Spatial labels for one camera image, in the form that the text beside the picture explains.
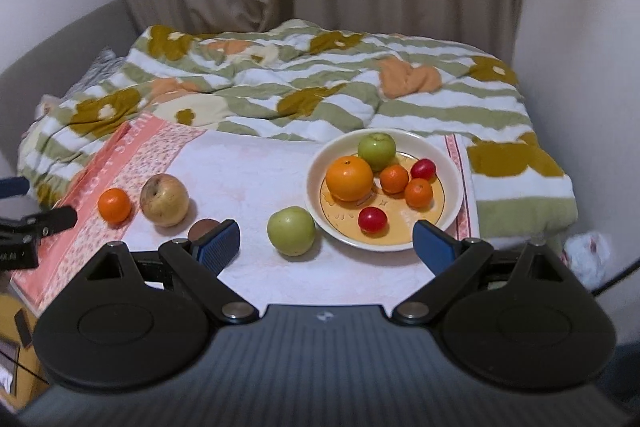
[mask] green apple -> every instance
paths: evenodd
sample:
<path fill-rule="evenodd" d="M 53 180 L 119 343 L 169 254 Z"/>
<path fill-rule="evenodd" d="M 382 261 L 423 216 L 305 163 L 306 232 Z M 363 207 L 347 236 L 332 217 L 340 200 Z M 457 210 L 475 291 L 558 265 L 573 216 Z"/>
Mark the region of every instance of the green apple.
<path fill-rule="evenodd" d="M 316 238 L 316 224 L 304 208 L 288 206 L 269 218 L 267 235 L 271 244 L 284 255 L 305 253 Z"/>
<path fill-rule="evenodd" d="M 380 172 L 396 157 L 396 141 L 385 132 L 367 134 L 358 143 L 358 156 L 370 165 L 373 172 Z"/>

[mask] comforter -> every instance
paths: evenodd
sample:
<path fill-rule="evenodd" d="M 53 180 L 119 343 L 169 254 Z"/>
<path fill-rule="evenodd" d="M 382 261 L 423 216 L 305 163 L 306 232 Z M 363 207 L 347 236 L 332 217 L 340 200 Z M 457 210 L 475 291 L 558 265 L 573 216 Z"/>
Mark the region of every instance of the comforter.
<path fill-rule="evenodd" d="M 301 20 L 266 33 L 200 36 L 152 26 L 115 74 L 31 127 L 18 171 L 40 203 L 53 206 L 142 111 L 274 140 L 324 142 L 381 127 L 456 134 L 482 237 L 514 243 L 577 219 L 571 180 L 539 147 L 516 74 L 466 44 L 327 31 Z"/>

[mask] orange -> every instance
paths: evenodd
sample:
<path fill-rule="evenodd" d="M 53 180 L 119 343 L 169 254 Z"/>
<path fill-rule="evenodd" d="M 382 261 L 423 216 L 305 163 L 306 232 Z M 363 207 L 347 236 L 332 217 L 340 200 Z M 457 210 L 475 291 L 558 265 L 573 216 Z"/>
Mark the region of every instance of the orange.
<path fill-rule="evenodd" d="M 371 192 L 373 171 L 362 158 L 343 156 L 329 165 L 324 180 L 334 198 L 359 201 Z"/>
<path fill-rule="evenodd" d="M 121 188 L 109 188 L 98 199 L 98 212 L 110 225 L 119 225 L 131 213 L 131 201 Z"/>
<path fill-rule="evenodd" d="M 380 186 L 387 194 L 399 194 L 409 183 L 409 173 L 401 165 L 390 165 L 380 172 Z"/>
<path fill-rule="evenodd" d="M 420 209 L 433 201 L 433 188 L 430 182 L 414 178 L 404 189 L 404 200 L 412 208 Z"/>

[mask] red tomato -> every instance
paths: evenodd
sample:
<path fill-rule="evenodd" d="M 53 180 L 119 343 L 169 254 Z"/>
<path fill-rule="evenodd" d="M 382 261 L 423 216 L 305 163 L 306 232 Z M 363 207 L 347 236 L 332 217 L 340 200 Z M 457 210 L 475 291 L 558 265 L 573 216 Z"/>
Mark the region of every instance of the red tomato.
<path fill-rule="evenodd" d="M 431 160 L 418 160 L 411 167 L 412 178 L 422 178 L 423 180 L 431 180 L 436 176 L 436 164 Z"/>
<path fill-rule="evenodd" d="M 376 233 L 384 229 L 386 214 L 375 206 L 367 206 L 358 214 L 358 226 L 363 232 Z"/>

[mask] yellow apple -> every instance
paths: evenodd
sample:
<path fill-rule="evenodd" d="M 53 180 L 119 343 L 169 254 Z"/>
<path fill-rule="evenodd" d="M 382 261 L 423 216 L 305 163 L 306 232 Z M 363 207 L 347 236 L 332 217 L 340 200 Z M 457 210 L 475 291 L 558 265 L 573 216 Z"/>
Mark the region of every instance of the yellow apple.
<path fill-rule="evenodd" d="M 172 227 L 187 215 L 189 193 L 178 178 L 171 174 L 156 174 L 140 191 L 140 209 L 155 225 Z"/>

